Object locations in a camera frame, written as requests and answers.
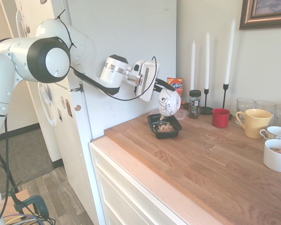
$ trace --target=white refrigerator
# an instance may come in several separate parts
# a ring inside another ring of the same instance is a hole
[[[117,54],[133,65],[153,56],[161,64],[158,78],[176,77],[176,0],[15,0],[21,24],[29,37],[47,18],[61,19],[88,35],[96,46],[96,74],[100,75],[108,56]],[[44,138],[53,130],[68,180],[95,225],[104,225],[88,143],[104,130],[158,107],[158,93],[150,102],[140,99],[118,101],[78,79],[70,70],[67,78],[44,86],[51,99],[40,103],[37,84],[30,84]],[[116,97],[133,98],[134,87],[122,83]]]

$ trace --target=white bowl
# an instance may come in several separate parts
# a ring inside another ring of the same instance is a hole
[[[181,99],[176,91],[163,88],[159,95],[159,111],[162,116],[172,116],[180,108]]]
[[[264,145],[263,156],[263,162],[268,168],[281,172],[281,154],[271,150],[270,148],[281,149],[281,140],[267,140]]]

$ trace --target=white cabinet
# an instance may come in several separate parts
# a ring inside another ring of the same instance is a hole
[[[107,225],[186,224],[100,148],[89,146]]]

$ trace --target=red mug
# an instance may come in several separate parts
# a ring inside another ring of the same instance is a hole
[[[228,125],[230,111],[228,109],[214,109],[212,111],[212,125],[217,128],[225,128]]]

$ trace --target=baseboard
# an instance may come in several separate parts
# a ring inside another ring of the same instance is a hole
[[[39,129],[39,128],[41,128],[39,123],[36,123],[36,124],[32,124],[32,125],[29,125],[29,126],[26,126],[26,127],[16,129],[16,130],[8,131],[7,136],[9,138],[14,137],[14,136],[21,135],[21,134],[24,134],[24,133],[32,131],[32,130]],[[5,140],[5,133],[0,135],[0,141],[1,140]]]
[[[62,161],[62,158],[52,162],[52,164],[53,164],[54,169],[56,169],[57,167],[60,167],[60,166],[64,166],[64,162]]]

